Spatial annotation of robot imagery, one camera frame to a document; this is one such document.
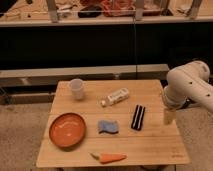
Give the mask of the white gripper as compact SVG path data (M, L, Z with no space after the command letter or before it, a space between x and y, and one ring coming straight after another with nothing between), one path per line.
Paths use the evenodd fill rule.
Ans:
M179 95L170 86L166 86L163 89L162 100L164 105L168 108L164 110L164 124L170 125L176 115L176 111L172 109L180 109L184 105L186 98Z

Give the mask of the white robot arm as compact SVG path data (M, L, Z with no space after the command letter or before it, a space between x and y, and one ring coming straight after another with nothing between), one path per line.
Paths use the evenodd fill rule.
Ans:
M175 112L187 99L213 113L213 86L209 84L210 69L203 61L193 61L171 69L166 76L168 85L163 88L165 105L164 124L169 125Z

